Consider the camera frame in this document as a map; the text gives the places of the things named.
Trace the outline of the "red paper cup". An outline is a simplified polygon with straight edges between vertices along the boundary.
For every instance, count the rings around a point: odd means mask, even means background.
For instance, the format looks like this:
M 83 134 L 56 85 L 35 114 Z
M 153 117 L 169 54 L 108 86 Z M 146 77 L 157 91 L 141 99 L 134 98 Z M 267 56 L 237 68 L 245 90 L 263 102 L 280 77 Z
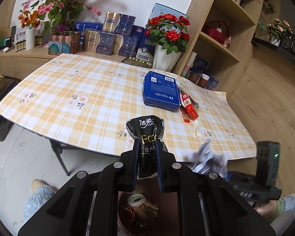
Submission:
M 209 81 L 210 76 L 206 75 L 206 74 L 201 74 L 201 77 L 198 81 L 198 86 L 204 88 L 207 84 L 207 82 Z

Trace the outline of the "dark red trash bin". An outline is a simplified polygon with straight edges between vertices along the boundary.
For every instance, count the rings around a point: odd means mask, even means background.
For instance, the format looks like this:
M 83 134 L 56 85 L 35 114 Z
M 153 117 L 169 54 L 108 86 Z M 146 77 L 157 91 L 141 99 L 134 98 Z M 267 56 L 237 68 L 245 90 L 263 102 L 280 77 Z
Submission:
M 119 193 L 118 225 L 125 235 L 178 235 L 177 193 L 162 193 L 155 177 L 137 180 Z

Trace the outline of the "black tissue packet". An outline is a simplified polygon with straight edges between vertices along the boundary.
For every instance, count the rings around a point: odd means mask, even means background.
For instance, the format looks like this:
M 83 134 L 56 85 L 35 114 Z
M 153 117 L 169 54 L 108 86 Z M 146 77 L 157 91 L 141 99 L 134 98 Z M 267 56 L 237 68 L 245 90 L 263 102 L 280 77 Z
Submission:
M 156 142 L 160 150 L 168 151 L 162 138 L 165 131 L 164 120 L 155 115 L 140 116 L 126 122 L 126 129 L 134 140 L 139 140 L 138 178 L 146 178 L 157 172 Z

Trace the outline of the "teal pattern planter box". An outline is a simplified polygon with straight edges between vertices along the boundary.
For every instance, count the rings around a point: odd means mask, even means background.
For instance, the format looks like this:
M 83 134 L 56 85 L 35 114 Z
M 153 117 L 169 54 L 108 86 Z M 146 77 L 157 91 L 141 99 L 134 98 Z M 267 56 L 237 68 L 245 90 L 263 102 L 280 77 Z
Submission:
M 48 54 L 75 54 L 80 50 L 81 33 L 78 31 L 63 31 L 59 35 L 50 35 Z

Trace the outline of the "clear plastic wrapper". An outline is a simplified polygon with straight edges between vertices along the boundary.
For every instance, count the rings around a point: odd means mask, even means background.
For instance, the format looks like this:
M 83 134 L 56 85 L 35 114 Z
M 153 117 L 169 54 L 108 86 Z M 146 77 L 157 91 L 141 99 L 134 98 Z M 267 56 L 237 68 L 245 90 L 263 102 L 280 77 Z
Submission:
M 210 172 L 215 172 L 222 178 L 226 178 L 228 172 L 227 155 L 218 155 L 209 142 L 203 143 L 197 152 L 188 154 L 187 161 L 193 163 L 191 169 L 195 173 L 207 175 Z

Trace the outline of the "stacked pastel cups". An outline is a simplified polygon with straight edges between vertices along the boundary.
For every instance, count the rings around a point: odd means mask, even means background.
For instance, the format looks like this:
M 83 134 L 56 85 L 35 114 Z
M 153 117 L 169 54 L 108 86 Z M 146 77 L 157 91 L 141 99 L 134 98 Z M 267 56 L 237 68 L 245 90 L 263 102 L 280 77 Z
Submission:
M 188 60 L 187 60 L 187 62 L 186 62 L 186 64 L 185 64 L 185 66 L 184 66 L 184 68 L 183 68 L 183 71 L 181 73 L 182 77 L 185 77 L 187 75 L 187 73 L 189 72 L 190 68 L 192 68 L 196 56 L 197 56 L 197 53 L 192 51 L 189 58 L 188 58 Z

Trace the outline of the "red rose bouquet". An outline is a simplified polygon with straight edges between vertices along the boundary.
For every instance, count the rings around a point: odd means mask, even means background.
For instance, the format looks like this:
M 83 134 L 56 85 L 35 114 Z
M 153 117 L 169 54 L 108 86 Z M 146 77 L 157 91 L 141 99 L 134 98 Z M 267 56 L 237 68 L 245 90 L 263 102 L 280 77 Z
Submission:
M 188 18 L 165 13 L 150 18 L 146 24 L 145 34 L 152 45 L 159 45 L 166 54 L 183 53 L 190 40 L 187 27 L 191 25 Z

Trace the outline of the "yellow plaid floral tablecloth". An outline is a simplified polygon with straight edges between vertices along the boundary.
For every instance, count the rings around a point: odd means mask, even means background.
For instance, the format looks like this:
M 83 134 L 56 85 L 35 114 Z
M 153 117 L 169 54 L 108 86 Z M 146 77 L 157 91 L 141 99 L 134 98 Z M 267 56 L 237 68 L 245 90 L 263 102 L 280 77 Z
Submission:
M 144 104 L 142 86 L 147 72 L 133 65 L 62 54 L 14 87 L 1 100 L 0 115 L 46 138 L 118 156 L 134 144 L 126 122 L 152 114 L 164 120 L 163 141 L 177 161 L 186 161 L 204 142 L 230 160 L 256 156 L 256 144 L 224 92 L 176 77 L 199 105 L 199 138 L 195 122 L 184 122 L 180 111 Z

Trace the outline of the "pale rose bouquet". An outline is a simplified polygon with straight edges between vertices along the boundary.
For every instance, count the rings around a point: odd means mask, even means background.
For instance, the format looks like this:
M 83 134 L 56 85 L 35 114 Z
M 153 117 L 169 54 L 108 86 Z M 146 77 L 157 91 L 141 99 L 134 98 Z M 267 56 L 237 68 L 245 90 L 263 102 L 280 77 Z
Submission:
M 292 34 L 290 24 L 283 20 L 281 21 L 278 18 L 274 18 L 272 23 L 267 24 L 267 30 L 269 35 L 269 41 L 275 46 L 279 46 L 280 42 L 283 40 L 283 37 Z

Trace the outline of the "orange flowers in white vase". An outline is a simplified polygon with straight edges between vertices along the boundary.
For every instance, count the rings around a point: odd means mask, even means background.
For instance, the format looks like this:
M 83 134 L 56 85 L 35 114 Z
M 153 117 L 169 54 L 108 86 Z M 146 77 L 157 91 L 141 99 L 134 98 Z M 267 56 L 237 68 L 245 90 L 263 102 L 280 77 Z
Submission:
M 26 29 L 25 49 L 31 50 L 35 47 L 35 31 L 40 25 L 37 10 L 21 10 L 18 16 L 21 28 Z

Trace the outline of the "left fluffy blue slipper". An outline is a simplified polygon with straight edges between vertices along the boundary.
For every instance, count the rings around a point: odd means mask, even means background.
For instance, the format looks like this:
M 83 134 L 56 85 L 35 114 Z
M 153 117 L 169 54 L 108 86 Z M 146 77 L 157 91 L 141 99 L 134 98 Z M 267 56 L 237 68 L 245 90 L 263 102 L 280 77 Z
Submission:
M 26 221 L 56 193 L 56 190 L 49 184 L 38 179 L 32 181 L 31 189 L 32 195 L 25 202 L 23 208 L 23 216 Z

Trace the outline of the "red snack stick packet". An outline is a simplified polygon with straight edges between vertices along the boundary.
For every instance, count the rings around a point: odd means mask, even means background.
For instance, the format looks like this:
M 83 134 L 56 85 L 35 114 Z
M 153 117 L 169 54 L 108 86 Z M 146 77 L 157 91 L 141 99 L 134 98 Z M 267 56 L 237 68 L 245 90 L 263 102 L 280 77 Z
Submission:
M 197 113 L 198 104 L 189 94 L 187 94 L 186 90 L 183 86 L 178 82 L 177 83 L 178 90 L 180 92 L 181 104 L 185 108 L 186 113 L 188 114 L 191 120 L 195 120 L 199 117 Z

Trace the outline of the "red kettle on shelf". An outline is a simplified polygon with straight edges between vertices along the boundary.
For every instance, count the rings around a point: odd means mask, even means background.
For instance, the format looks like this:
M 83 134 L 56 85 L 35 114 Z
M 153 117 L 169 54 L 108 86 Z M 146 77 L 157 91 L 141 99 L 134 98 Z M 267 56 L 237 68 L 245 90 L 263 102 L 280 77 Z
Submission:
M 214 20 L 204 25 L 202 32 L 219 42 L 224 44 L 225 40 L 229 37 L 229 29 L 225 22 Z

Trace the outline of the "paper cup in bin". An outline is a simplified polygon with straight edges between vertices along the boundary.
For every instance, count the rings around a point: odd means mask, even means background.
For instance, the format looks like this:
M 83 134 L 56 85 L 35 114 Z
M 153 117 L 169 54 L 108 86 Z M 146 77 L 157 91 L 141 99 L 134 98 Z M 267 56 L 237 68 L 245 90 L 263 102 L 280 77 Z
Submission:
M 147 218 L 147 208 L 145 206 L 145 197 L 142 194 L 134 194 L 131 195 L 127 199 L 127 203 L 132 209 L 134 213 L 142 219 Z

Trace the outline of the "wooden shelf unit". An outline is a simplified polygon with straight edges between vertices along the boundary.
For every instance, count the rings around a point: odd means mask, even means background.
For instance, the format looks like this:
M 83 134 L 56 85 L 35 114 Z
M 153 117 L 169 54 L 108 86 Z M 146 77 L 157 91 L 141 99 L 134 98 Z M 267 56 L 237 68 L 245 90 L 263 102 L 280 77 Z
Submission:
M 230 97 L 253 58 L 251 41 L 262 6 L 263 0 L 192 0 L 187 10 L 191 39 L 172 72 L 181 74 L 195 52 L 219 81 L 216 90 Z

